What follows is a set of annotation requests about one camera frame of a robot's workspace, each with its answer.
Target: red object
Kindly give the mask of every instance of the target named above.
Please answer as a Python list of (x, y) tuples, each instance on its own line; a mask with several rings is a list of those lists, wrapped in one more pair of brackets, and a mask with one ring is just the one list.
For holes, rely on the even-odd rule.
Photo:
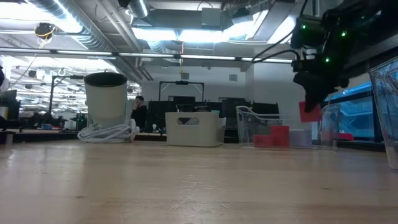
[(338, 134), (338, 139), (339, 140), (354, 141), (354, 135), (350, 134), (350, 133), (339, 133)]
[(300, 107), (300, 119), (301, 119), (301, 122), (314, 122), (314, 121), (320, 121), (321, 120), (321, 117), (322, 117), (321, 105), (317, 105), (309, 113), (305, 112), (305, 102), (304, 101), (298, 103), (298, 106)]
[(270, 126), (273, 146), (290, 146), (288, 126)]
[(254, 135), (254, 146), (269, 147), (272, 146), (272, 136), (269, 135)]

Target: table surface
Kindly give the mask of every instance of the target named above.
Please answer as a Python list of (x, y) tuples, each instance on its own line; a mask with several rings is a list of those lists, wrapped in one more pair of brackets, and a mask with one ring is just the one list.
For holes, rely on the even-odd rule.
[(54, 141), (0, 150), (1, 223), (398, 223), (398, 172), (355, 150)]

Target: workbench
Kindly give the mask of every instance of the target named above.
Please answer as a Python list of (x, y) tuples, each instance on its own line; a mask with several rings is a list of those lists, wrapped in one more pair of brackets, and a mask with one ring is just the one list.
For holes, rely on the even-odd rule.
[(385, 153), (53, 141), (0, 150), (1, 223), (398, 223)]

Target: ceiling duct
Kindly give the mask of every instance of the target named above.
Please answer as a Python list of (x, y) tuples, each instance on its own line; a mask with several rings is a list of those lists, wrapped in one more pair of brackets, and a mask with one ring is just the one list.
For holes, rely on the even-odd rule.
[(154, 53), (166, 53), (166, 48), (164, 46), (163, 41), (147, 41), (149, 48), (154, 52)]
[[(88, 50), (99, 52), (112, 52), (116, 48), (110, 44), (104, 34), (95, 26), (93, 21), (79, 8), (72, 0), (27, 0), (37, 8), (48, 12), (61, 20), (74, 19), (82, 26), (81, 37), (76, 36), (74, 39), (84, 45)], [(130, 65), (125, 59), (117, 58), (116, 60), (107, 60), (113, 64), (121, 72), (123, 72), (130, 80), (139, 82), (142, 76), (137, 73), (136, 69)]]
[(147, 0), (118, 0), (119, 5), (128, 8), (136, 18), (145, 18), (149, 14), (149, 3)]

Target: white cable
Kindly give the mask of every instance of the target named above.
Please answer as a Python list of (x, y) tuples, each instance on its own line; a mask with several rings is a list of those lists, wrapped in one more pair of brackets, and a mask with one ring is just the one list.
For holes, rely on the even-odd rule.
[(134, 135), (139, 133), (139, 128), (136, 126), (135, 120), (130, 119), (133, 103), (134, 100), (127, 100), (126, 102), (124, 124), (105, 129), (102, 129), (98, 124), (90, 124), (87, 128), (83, 128), (77, 137), (84, 142), (90, 143), (121, 143), (127, 139), (134, 139)]
[(120, 124), (112, 128), (101, 129), (96, 124), (91, 124), (87, 128), (83, 128), (78, 138), (84, 142), (99, 143), (117, 143), (125, 142), (126, 139), (130, 138), (134, 134), (131, 126), (126, 124)]
[(24, 73), (22, 75), (20, 75), (20, 77), (13, 83), (11, 84), (6, 90), (4, 90), (3, 92), (0, 93), (0, 96), (2, 96), (7, 90), (9, 90), (10, 88), (12, 88), (15, 84), (17, 84), (17, 82), (23, 77), (25, 76), (26, 72), (29, 71), (30, 67), (32, 66), (33, 62), (35, 62), (37, 58), (37, 54), (35, 54), (33, 60), (31, 61), (31, 63), (29, 64), (29, 66), (27, 67), (27, 69), (24, 71)]

